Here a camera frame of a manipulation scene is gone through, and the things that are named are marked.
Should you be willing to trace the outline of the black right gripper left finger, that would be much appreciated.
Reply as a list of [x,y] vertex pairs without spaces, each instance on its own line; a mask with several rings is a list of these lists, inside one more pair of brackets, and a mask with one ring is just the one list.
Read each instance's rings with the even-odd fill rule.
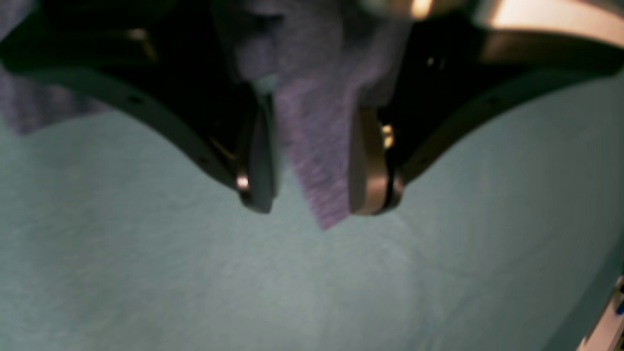
[[276,195],[270,108],[237,82],[207,0],[41,0],[1,42],[10,73],[140,120],[256,213]]

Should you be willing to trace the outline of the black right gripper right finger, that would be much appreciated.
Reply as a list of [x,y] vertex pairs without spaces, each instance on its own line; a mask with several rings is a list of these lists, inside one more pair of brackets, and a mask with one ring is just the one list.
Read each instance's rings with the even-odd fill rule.
[[390,100],[357,109],[354,215],[391,211],[408,183],[482,124],[623,69],[621,0],[364,0],[412,22]]

